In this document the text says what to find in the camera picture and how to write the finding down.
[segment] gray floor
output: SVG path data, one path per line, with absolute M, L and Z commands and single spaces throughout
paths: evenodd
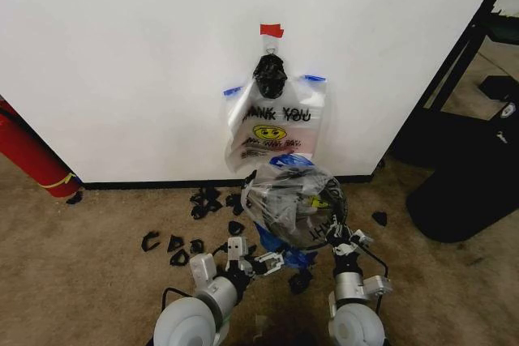
M 446 110 L 489 118 L 499 109 L 501 104 L 475 86 L 513 62 L 507 50 L 489 50 L 491 55 L 482 50 L 475 58 Z M 518 71 L 517 64 L 508 72 Z M 386 161 L 373 182 L 344 190 L 349 224 L 375 238 L 373 251 L 390 266 L 394 292 L 384 299 L 381 317 L 392 344 L 517 344 L 517 211 L 462 244 L 428 240 L 407 215 L 405 197 L 431 172 Z M 222 190 L 224 199 L 229 189 Z M 69 206 L 0 156 L 0 344 L 144 345 L 160 313 L 163 288 L 194 286 L 187 268 L 168 264 L 169 234 L 186 241 L 201 237 L 213 250 L 227 238 L 227 222 L 238 219 L 247 227 L 245 235 L 257 241 L 251 222 L 234 218 L 226 207 L 193 220 L 193 192 L 86 191 L 81 203 Z M 371 219 L 377 210 L 388 213 L 385 228 Z M 166 238 L 143 253 L 140 239 L 153 229 Z M 259 318 L 270 325 L 255 344 L 294 344 L 301 333 L 329 344 L 329 251 L 321 250 L 317 261 L 311 286 L 300 296 L 288 289 L 292 271 L 255 282 L 234 312 L 225 344 L 252 344 Z M 380 272 L 369 259 L 361 265 L 366 276 Z

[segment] black plastic piece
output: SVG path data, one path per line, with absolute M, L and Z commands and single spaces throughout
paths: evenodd
M 180 249 L 177 253 L 171 256 L 169 264 L 172 267 L 183 267 L 189 262 L 189 254 L 184 250 Z
M 204 252 L 204 241 L 199 238 L 193 239 L 191 242 L 191 248 L 189 251 L 192 254 L 200 254 Z
M 173 250 L 176 250 L 182 246 L 184 246 L 183 238 L 175 237 L 174 235 L 172 235 L 171 238 L 169 239 L 168 253 L 171 253 Z
M 243 233 L 243 230 L 245 229 L 245 226 L 241 224 L 240 222 L 237 222 L 236 220 L 231 220 L 229 222 L 229 234 L 233 236 L 240 235 Z
M 233 208 L 233 214 L 236 216 L 243 212 L 242 196 L 240 194 L 230 194 L 225 198 L 225 205 Z
M 276 54 L 264 55 L 259 60 L 253 76 L 262 97 L 276 99 L 283 93 L 287 77 L 283 69 L 283 60 Z
M 72 196 L 70 199 L 68 199 L 65 203 L 73 205 L 79 203 L 81 200 L 83 200 L 83 192 L 78 190 L 74 196 Z
M 220 191 L 214 186 L 205 186 L 199 189 L 199 192 L 206 200 L 216 200 L 220 196 Z
M 207 206 L 205 206 L 206 211 L 216 212 L 223 206 L 218 200 L 209 200 Z
M 191 210 L 191 216 L 193 216 L 193 219 L 195 220 L 202 219 L 207 214 L 208 210 L 206 210 L 205 207 L 202 206 L 194 206 Z
M 196 206 L 204 206 L 204 196 L 199 192 L 198 194 L 194 194 L 189 198 L 189 201 Z
M 302 269 L 298 274 L 289 278 L 290 291 L 294 295 L 305 292 L 312 278 L 313 276 L 308 269 Z
M 142 243 L 140 244 L 140 247 L 142 248 L 142 250 L 144 252 L 146 251 L 150 251 L 150 250 L 153 250 L 155 249 L 157 246 L 159 246 L 161 243 L 160 242 L 155 242 L 153 243 L 152 245 L 149 245 L 149 241 L 153 238 L 157 238 L 159 236 L 159 232 L 158 231 L 150 231 L 149 233 L 147 233 L 144 237 L 143 237 L 143 241 Z
M 376 223 L 380 224 L 381 226 L 388 225 L 388 213 L 384 211 L 376 211 L 373 212 L 371 217 L 375 220 Z

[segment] white wall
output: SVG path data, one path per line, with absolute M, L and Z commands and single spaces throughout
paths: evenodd
M 519 17 L 519 0 L 497 0 L 494 11 L 501 10 L 502 15 Z
M 369 174 L 482 0 L 0 0 L 0 93 L 86 182 L 234 176 L 221 91 L 282 23 L 329 79 L 316 160 Z

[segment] black cable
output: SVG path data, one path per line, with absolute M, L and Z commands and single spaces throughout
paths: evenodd
M 219 251 L 224 251 L 224 248 L 225 246 L 227 245 L 227 243 L 224 243 L 223 245 L 221 246 L 218 246 L 213 252 L 212 252 L 212 256 L 214 257 L 215 255 L 217 255 L 217 253 Z
M 380 296 L 379 296 L 379 300 L 376 301 L 376 308 L 375 308 L 375 312 L 376 312 L 377 315 L 379 314 L 379 312 L 380 312 L 380 306 L 382 305 L 382 296 L 383 296 L 383 295 L 380 295 Z
M 165 299 L 168 297 L 168 292 L 175 292 L 175 293 L 178 293 L 180 296 L 184 296 L 184 297 L 192 297 L 192 295 L 188 294 L 188 293 L 185 293 L 179 289 L 176 289 L 176 288 L 173 288 L 173 287 L 168 287 L 164 290 L 164 292 L 162 293 L 162 308 L 161 308 L 161 312 L 165 309 Z
M 365 248 L 357 239 L 355 239 L 357 237 L 352 237 L 351 241 L 356 243 L 358 245 L 358 247 L 360 249 L 362 249 L 362 251 L 364 253 L 366 253 L 367 255 L 369 255 L 370 257 L 372 257 L 376 262 L 378 262 L 380 265 L 382 265 L 384 267 L 384 277 L 387 279 L 388 278 L 388 274 L 389 274 L 389 268 L 388 268 L 388 265 L 386 265 L 386 263 L 384 261 L 382 261 L 380 258 L 378 258 L 376 255 L 374 255 L 372 252 L 370 252 L 367 248 Z
M 354 241 L 358 247 L 360 247 L 360 249 L 366 253 L 367 255 L 369 255 L 370 257 L 372 257 L 376 262 L 378 262 L 380 265 L 382 265 L 384 267 L 384 277 L 387 279 L 388 278 L 388 275 L 389 275 L 389 267 L 388 265 L 382 261 L 380 258 L 378 258 L 376 255 L 374 255 L 372 252 L 370 252 L 367 248 L 365 248 L 363 245 L 360 244 L 359 240 L 358 239 L 354 239 L 352 237 L 352 241 Z M 383 295 L 380 295 L 379 296 L 379 299 L 377 300 L 376 302 L 376 308 L 375 308 L 375 312 L 376 314 L 378 315 L 379 312 L 380 312 L 380 306 L 382 305 L 382 296 Z

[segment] clear plastic bag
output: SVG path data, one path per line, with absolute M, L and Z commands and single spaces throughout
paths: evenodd
M 247 162 L 266 162 L 282 153 L 311 158 L 315 151 L 326 79 L 292 78 L 277 71 L 270 72 L 272 78 L 264 83 L 260 65 L 246 87 L 224 92 L 232 134 L 226 160 L 233 171 Z
M 336 178 L 299 155 L 274 157 L 254 171 L 242 206 L 262 228 L 304 250 L 325 245 L 332 223 L 344 224 L 347 214 Z

